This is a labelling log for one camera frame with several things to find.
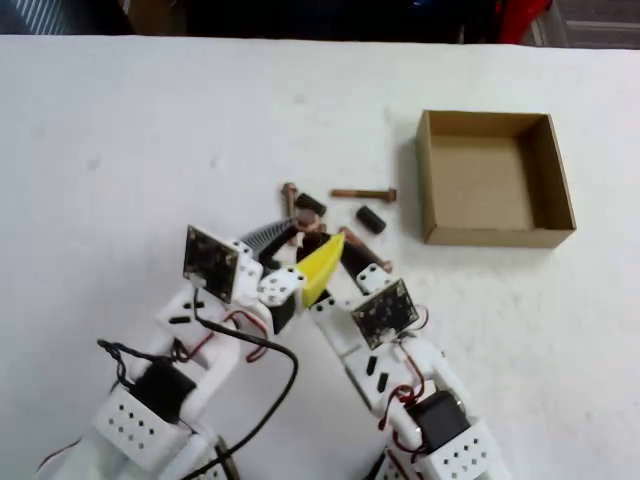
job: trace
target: white table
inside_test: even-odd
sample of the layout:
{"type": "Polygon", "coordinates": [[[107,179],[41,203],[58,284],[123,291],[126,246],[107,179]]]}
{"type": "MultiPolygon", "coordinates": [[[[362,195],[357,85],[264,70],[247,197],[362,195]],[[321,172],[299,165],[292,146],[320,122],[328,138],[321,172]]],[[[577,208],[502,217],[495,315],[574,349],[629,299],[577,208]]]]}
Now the white table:
{"type": "MultiPolygon", "coordinates": [[[[232,236],[278,219],[286,180],[328,202],[332,228],[359,204],[330,187],[399,188],[371,247],[430,307],[427,335],[514,478],[640,475],[639,52],[2,37],[0,65],[3,478],[88,425],[115,372],[95,339],[144,347],[187,223],[232,236]],[[423,245],[423,108],[552,113],[578,231],[553,251],[423,245]]],[[[373,417],[308,318],[284,342],[301,376],[241,474],[361,478],[373,417]]],[[[243,436],[288,368],[270,353],[239,369],[211,426],[243,436]]]]}

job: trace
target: brown box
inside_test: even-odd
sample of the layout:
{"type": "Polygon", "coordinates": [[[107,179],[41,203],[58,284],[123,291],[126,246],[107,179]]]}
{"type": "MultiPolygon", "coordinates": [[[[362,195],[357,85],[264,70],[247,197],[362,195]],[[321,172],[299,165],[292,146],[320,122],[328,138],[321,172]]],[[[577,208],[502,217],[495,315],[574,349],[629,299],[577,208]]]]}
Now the brown box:
{"type": "Polygon", "coordinates": [[[549,115],[424,111],[425,243],[555,247],[576,229],[549,115]]]}

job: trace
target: yellow object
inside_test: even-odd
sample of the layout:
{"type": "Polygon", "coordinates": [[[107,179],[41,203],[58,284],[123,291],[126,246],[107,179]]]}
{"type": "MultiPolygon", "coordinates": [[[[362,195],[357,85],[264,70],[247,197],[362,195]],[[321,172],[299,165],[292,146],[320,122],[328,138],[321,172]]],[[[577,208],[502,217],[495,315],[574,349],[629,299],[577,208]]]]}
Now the yellow object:
{"type": "Polygon", "coordinates": [[[307,279],[302,288],[302,305],[304,308],[313,305],[313,302],[327,288],[331,274],[340,261],[343,247],[344,234],[333,235],[327,243],[296,265],[296,268],[307,279]]]}

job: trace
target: bolt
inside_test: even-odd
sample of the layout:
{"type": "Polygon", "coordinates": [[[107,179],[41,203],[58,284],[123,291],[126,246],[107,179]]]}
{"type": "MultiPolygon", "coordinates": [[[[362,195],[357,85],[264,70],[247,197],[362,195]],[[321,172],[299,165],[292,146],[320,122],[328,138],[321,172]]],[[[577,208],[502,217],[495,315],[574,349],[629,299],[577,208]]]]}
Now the bolt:
{"type": "Polygon", "coordinates": [[[389,190],[340,190],[333,189],[329,192],[332,197],[340,198],[379,198],[385,202],[392,203],[398,198],[398,191],[395,188],[389,190]]]}
{"type": "Polygon", "coordinates": [[[378,255],[373,253],[369,247],[365,245],[365,243],[358,237],[355,233],[353,233],[347,227],[340,227],[340,232],[344,233],[344,236],[347,242],[355,245],[358,248],[364,250],[368,255],[371,256],[373,261],[380,266],[385,272],[391,273],[393,271],[393,265],[389,260],[382,260],[378,255]]]}
{"type": "MultiPolygon", "coordinates": [[[[296,202],[296,193],[298,193],[298,189],[296,188],[296,184],[293,182],[287,182],[282,186],[282,195],[284,196],[284,211],[287,218],[292,218],[295,215],[295,202],[296,202]]],[[[289,240],[289,245],[297,245],[298,239],[293,237],[289,240]]]]}

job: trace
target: copper screw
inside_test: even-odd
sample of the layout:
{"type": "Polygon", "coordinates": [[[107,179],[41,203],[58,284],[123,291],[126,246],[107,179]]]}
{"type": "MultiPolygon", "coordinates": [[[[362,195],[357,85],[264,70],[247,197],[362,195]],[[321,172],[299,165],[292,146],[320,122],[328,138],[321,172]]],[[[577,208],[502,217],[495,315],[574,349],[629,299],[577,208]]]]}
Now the copper screw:
{"type": "Polygon", "coordinates": [[[329,192],[332,197],[340,198],[378,198],[392,203],[398,199],[398,191],[395,188],[389,190],[340,190],[333,189],[329,192]]]}
{"type": "MultiPolygon", "coordinates": [[[[284,196],[284,211],[287,218],[292,218],[295,211],[295,201],[296,201],[296,193],[298,193],[298,189],[296,188],[296,184],[293,182],[287,182],[282,186],[282,195],[284,196]]],[[[298,239],[296,237],[289,240],[289,245],[297,245],[298,239]]]]}
{"type": "Polygon", "coordinates": [[[373,258],[373,261],[376,264],[378,264],[380,268],[382,268],[385,272],[391,273],[393,271],[393,265],[389,260],[382,260],[378,255],[373,253],[371,249],[367,247],[365,243],[360,239],[360,237],[358,237],[355,233],[353,233],[349,228],[340,227],[340,232],[344,233],[344,236],[347,242],[351,243],[352,245],[358,248],[361,248],[362,250],[367,252],[369,255],[371,255],[371,258],[373,258]]]}

